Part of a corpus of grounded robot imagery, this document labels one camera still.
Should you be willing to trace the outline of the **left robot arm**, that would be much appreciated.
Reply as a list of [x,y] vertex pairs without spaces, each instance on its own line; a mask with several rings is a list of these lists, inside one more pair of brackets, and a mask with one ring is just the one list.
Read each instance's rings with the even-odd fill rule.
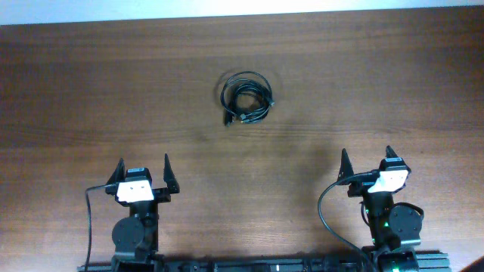
[[112,230],[115,252],[112,271],[158,271],[161,256],[157,254],[158,205],[171,201],[171,195],[180,192],[169,157],[164,156],[163,181],[166,186],[153,187],[148,168],[127,169],[121,159],[108,179],[105,193],[123,207],[129,215],[120,219]]

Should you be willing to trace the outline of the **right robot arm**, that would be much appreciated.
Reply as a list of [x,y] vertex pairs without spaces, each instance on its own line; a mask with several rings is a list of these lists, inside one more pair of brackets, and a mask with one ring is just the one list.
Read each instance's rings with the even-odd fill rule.
[[393,196],[405,188],[411,168],[390,146],[378,168],[355,173],[345,149],[341,152],[338,186],[362,199],[360,212],[370,229],[372,246],[361,249],[372,271],[417,270],[414,247],[420,245],[424,211]]

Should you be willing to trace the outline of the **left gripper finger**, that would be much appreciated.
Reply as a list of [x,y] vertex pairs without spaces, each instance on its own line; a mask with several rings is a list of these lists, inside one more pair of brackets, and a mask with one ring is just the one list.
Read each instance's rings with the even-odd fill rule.
[[176,180],[175,174],[172,170],[169,156],[166,153],[164,157],[164,170],[163,170],[163,180],[166,182],[168,189],[178,189],[179,184]]
[[120,158],[113,174],[109,177],[107,181],[107,185],[119,183],[124,179],[125,173],[126,173],[126,168],[125,168],[124,159]]

